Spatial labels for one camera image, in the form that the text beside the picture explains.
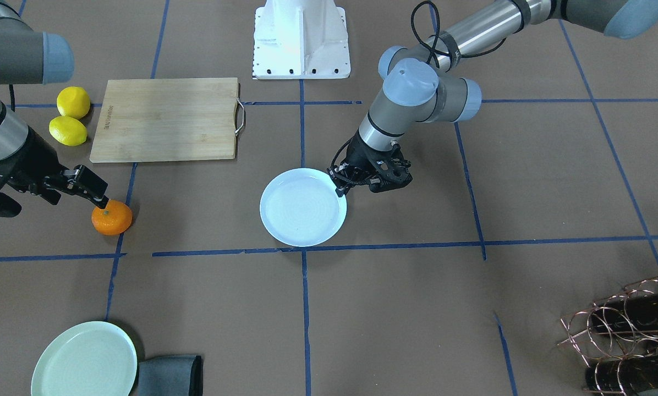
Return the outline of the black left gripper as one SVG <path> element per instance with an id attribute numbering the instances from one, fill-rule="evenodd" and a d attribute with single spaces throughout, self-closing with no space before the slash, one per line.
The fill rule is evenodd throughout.
<path id="1" fill-rule="evenodd" d="M 404 188 L 413 180 L 409 168 L 410 161 L 404 158 L 399 144 L 391 144 L 388 151 L 374 150 L 356 133 L 337 150 L 329 176 L 337 196 L 342 197 L 351 188 L 364 185 L 372 193 Z"/>

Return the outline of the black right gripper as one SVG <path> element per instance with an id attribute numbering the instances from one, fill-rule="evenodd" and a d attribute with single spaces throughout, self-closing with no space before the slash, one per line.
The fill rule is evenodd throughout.
<path id="1" fill-rule="evenodd" d="M 67 169 L 60 164 L 57 151 L 33 129 L 28 130 L 22 148 L 0 160 L 0 190 L 7 184 L 21 193 L 39 195 L 51 205 L 56 205 L 62 195 L 47 190 L 44 179 L 60 173 L 64 193 L 85 198 L 97 208 L 105 210 L 109 202 L 106 196 L 108 184 L 86 166 L 77 165 Z M 12 218 L 21 211 L 22 206 L 17 201 L 0 192 L 0 217 Z"/>

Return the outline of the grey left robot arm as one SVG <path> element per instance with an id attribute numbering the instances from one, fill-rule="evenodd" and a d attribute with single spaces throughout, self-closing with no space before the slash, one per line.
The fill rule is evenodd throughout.
<path id="1" fill-rule="evenodd" d="M 419 38 L 413 48 L 391 47 L 379 61 L 382 88 L 354 136 L 340 148 L 327 174 L 344 196 L 366 185 L 373 193 L 412 182 L 410 162 L 399 141 L 415 123 L 457 123 L 480 110 L 480 86 L 451 70 L 467 59 L 492 53 L 530 25 L 558 19 L 631 39 L 658 22 L 658 1 L 495 1 L 447 29 Z"/>

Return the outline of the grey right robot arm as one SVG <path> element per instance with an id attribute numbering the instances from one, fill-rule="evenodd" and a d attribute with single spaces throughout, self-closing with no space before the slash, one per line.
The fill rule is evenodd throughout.
<path id="1" fill-rule="evenodd" d="M 34 31 L 0 1 L 0 85 L 64 83 L 73 72 L 74 55 L 65 38 Z M 6 185 L 50 205 L 62 194 L 81 196 L 98 208 L 108 204 L 102 178 L 83 165 L 60 164 L 57 151 L 0 100 L 0 217 L 9 218 L 21 206 L 2 193 Z"/>

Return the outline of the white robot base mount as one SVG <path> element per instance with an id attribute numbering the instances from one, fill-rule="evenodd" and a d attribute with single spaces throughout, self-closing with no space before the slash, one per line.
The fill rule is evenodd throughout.
<path id="1" fill-rule="evenodd" d="M 346 79 L 347 16 L 334 1 L 267 1 L 254 13 L 252 78 Z"/>

